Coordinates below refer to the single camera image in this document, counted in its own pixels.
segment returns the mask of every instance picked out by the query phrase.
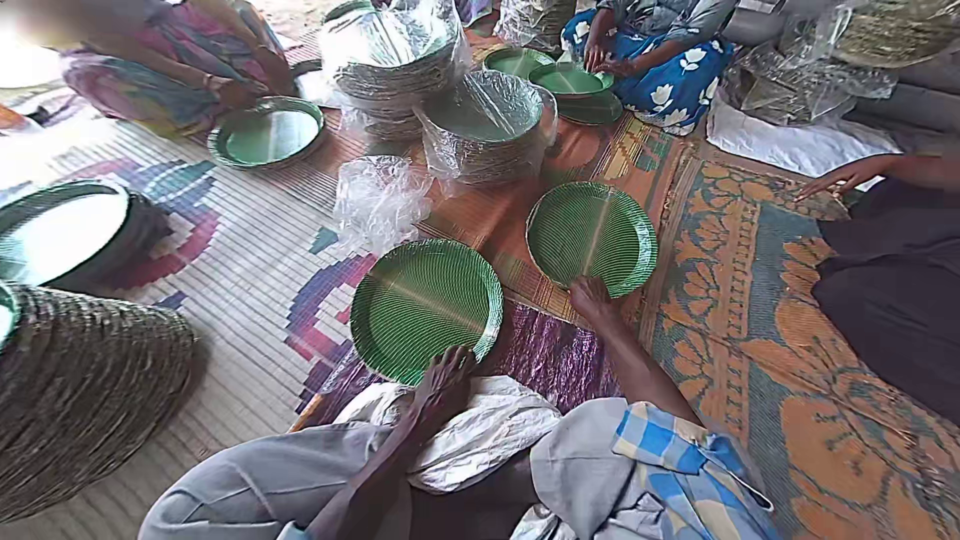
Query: woven mat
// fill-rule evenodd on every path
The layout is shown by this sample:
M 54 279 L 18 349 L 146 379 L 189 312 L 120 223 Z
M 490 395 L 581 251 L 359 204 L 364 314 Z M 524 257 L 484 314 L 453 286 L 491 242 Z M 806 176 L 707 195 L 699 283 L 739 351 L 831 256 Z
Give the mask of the woven mat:
M 956 537 L 960 430 L 873 375 L 817 308 L 829 248 L 814 218 L 845 212 L 827 196 L 794 205 L 798 188 L 691 160 L 644 337 L 759 466 L 784 537 Z

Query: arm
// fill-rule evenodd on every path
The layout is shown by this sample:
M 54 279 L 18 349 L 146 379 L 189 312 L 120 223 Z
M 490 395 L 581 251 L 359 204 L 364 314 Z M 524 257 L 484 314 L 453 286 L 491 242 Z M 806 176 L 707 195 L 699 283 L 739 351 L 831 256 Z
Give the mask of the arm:
M 877 175 L 889 175 L 917 187 L 960 192 L 960 160 L 882 154 L 848 163 L 805 185 L 797 201 L 841 182 L 836 192 L 843 194 Z
M 700 0 L 689 16 L 681 16 L 670 26 L 657 48 L 628 61 L 608 62 L 603 69 L 623 77 L 642 75 L 713 38 L 730 20 L 735 7 L 736 0 Z
M 350 479 L 306 532 L 315 540 L 373 538 L 396 500 L 396 487 L 420 448 L 467 407 L 470 370 L 476 363 L 466 347 L 435 356 L 418 385 L 414 404 L 373 458 Z
M 207 89 L 231 109 L 249 107 L 257 96 L 268 92 L 259 82 L 242 82 L 209 75 L 196 67 L 169 59 L 121 34 L 101 34 L 87 42 L 102 54 L 134 61 L 191 88 Z
M 627 402 L 650 402 L 678 418 L 703 425 L 670 376 L 636 342 L 603 280 L 577 278 L 570 286 L 570 303 L 603 339 L 607 360 Z

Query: white flower print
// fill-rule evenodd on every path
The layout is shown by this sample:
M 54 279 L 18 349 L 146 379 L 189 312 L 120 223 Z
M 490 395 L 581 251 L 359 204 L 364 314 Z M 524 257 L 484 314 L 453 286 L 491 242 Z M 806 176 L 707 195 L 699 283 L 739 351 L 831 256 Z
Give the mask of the white flower print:
M 713 99 L 713 94 L 717 92 L 717 85 L 720 84 L 720 78 L 714 77 L 710 86 L 707 86 L 707 99 Z
M 582 20 L 577 23 L 577 26 L 573 30 L 573 42 L 580 43 L 584 40 L 584 36 L 590 33 L 590 25 L 588 25 L 585 20 Z
M 710 101 L 713 100 L 713 94 L 717 91 L 717 83 L 720 82 L 719 77 L 714 77 L 713 82 L 709 86 L 700 90 L 700 105 L 709 105 Z
M 679 124 L 681 122 L 685 122 L 689 117 L 689 114 L 686 113 L 686 109 L 674 109 L 673 112 L 667 114 L 666 118 L 663 119 L 663 125 L 672 126 L 674 124 Z
M 657 106 L 654 107 L 654 112 L 660 112 L 670 107 L 670 104 L 673 103 L 673 100 L 670 99 L 671 92 L 673 92 L 673 85 L 657 86 L 656 90 L 650 92 L 650 99 L 657 104 Z
M 650 99 L 654 100 L 654 103 L 657 105 L 663 105 L 668 99 L 670 99 L 670 94 L 673 92 L 673 85 L 663 85 L 657 86 L 657 89 L 650 92 Z
M 693 71 L 694 69 L 700 67 L 700 64 L 697 63 L 704 59 L 707 55 L 707 51 L 697 47 L 696 49 L 690 49 L 684 53 L 684 57 L 680 59 L 680 67 L 684 71 Z

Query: plastic bag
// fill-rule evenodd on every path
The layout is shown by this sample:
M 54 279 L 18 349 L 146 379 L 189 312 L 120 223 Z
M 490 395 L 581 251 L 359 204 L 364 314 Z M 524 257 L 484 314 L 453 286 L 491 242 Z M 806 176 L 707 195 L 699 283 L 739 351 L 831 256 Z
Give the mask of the plastic bag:
M 451 92 L 414 107 L 430 172 L 444 195 L 464 186 L 536 178 L 557 137 L 557 101 L 499 71 L 474 71 Z
M 744 112 L 787 126 L 809 124 L 828 113 L 843 115 L 856 104 L 855 97 L 888 98 L 897 84 L 884 69 L 835 59 L 797 65 L 796 58 L 772 43 L 759 45 L 737 60 L 724 88 Z
M 780 50 L 790 50 L 795 65 L 834 57 L 899 68 L 933 58 L 958 38 L 955 0 L 842 0 L 815 20 L 789 20 Z
M 340 167 L 333 216 L 346 246 L 383 255 L 417 237 L 417 222 L 430 215 L 426 193 L 433 179 L 408 158 L 364 156 Z
M 560 54 L 560 34 L 576 10 L 576 0 L 503 0 L 493 33 L 511 45 Z
M 357 8 L 327 21 L 317 41 L 339 107 L 409 110 L 455 86 L 472 61 L 453 0 Z

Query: white cloth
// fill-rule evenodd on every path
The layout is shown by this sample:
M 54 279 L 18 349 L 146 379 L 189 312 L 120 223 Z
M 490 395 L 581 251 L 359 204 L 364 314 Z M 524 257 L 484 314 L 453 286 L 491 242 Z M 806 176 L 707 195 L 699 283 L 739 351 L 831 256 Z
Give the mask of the white cloth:
M 855 122 L 774 126 L 724 103 L 719 94 L 707 114 L 707 141 L 724 152 L 811 178 L 868 156 L 900 153 L 884 132 Z M 856 188 L 866 191 L 880 180 L 876 177 Z
M 543 396 L 506 377 L 472 380 L 467 410 L 455 416 L 423 448 L 407 480 L 430 493 L 449 493 L 484 479 L 515 454 L 549 433 L 561 414 Z M 414 389 L 374 384 L 334 420 L 393 426 L 413 402 Z

